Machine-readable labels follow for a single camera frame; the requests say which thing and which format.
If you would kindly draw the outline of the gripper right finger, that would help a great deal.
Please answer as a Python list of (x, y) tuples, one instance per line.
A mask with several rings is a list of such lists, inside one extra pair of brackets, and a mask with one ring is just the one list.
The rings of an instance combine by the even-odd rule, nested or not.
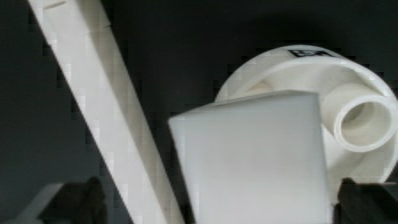
[(398, 224), (398, 183), (342, 179), (331, 224)]

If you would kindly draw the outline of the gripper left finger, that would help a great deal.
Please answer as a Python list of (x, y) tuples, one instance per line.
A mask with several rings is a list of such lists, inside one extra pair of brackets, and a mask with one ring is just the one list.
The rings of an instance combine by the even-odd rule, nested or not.
[(10, 224), (106, 224), (99, 179), (49, 184), (38, 191)]

